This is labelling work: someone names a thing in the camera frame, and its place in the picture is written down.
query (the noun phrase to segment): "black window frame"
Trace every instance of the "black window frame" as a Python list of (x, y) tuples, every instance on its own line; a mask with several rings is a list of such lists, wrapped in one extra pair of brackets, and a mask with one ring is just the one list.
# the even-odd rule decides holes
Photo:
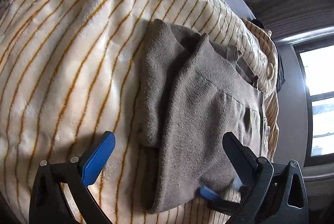
[(334, 91), (328, 92), (319, 95), (310, 95), (310, 91), (308, 86), (306, 85), (306, 74), (303, 65), (303, 61), (301, 59), (300, 53), (312, 51), (315, 49), (325, 48), (334, 45), (334, 37), (318, 39), (306, 43), (300, 43), (293, 46), (296, 56), (298, 59), (298, 63), (300, 66), (300, 70), (303, 76), (303, 82), (305, 87), (306, 101), (307, 101), (307, 116), (308, 116), (308, 135), (307, 135), (307, 147), (306, 147), (306, 155), (305, 155), (305, 167), (325, 165), (334, 162), (334, 153), (319, 155), (319, 156), (311, 156), (312, 152), (312, 140), (313, 140), (313, 110), (312, 110), (312, 100), (324, 100), (334, 97)]

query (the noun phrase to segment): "gray garment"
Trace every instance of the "gray garment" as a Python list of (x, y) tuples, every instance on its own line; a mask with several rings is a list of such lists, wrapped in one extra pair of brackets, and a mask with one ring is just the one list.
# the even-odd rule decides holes
[(210, 42), (207, 34), (155, 20), (146, 43), (143, 202), (158, 213), (193, 199), (200, 186), (220, 192), (229, 184), (236, 173), (223, 134), (233, 132), (246, 146), (253, 135), (262, 137), (263, 93), (237, 48)]

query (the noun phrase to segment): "metal screw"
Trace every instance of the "metal screw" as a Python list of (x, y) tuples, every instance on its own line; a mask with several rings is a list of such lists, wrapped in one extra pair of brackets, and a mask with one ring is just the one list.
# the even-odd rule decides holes
[(259, 157), (258, 162), (261, 163), (261, 164), (265, 164), (266, 162), (268, 162), (268, 160), (265, 157)]
[(291, 160), (290, 165), (292, 165), (293, 167), (298, 167), (298, 162), (295, 160)]
[(71, 157), (71, 159), (70, 159), (70, 162), (71, 163), (76, 163), (76, 162), (78, 162), (79, 161), (79, 157), (78, 156), (73, 156), (73, 157)]
[(39, 165), (41, 167), (44, 167), (44, 166), (46, 166), (46, 164), (47, 164), (47, 160), (42, 160)]

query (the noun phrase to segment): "bed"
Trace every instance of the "bed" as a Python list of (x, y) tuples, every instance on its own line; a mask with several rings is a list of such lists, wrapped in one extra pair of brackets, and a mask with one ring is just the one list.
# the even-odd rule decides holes
[[(155, 18), (237, 46), (264, 92), (273, 160), (278, 127), (277, 51), (243, 0), (4, 0), (0, 18), (0, 189), (28, 223), (38, 164), (64, 162), (104, 131), (116, 148), (89, 189), (113, 223), (225, 223), (194, 199), (151, 215), (140, 205), (145, 161), (136, 133), (141, 46)], [(69, 190), (64, 192), (83, 223)], [(232, 187), (222, 195), (233, 201)]]

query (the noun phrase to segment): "gray curtain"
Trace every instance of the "gray curtain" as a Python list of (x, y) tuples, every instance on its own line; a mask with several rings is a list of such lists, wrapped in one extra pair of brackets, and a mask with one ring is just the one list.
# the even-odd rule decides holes
[(265, 0), (254, 10), (273, 39), (334, 27), (334, 0)]

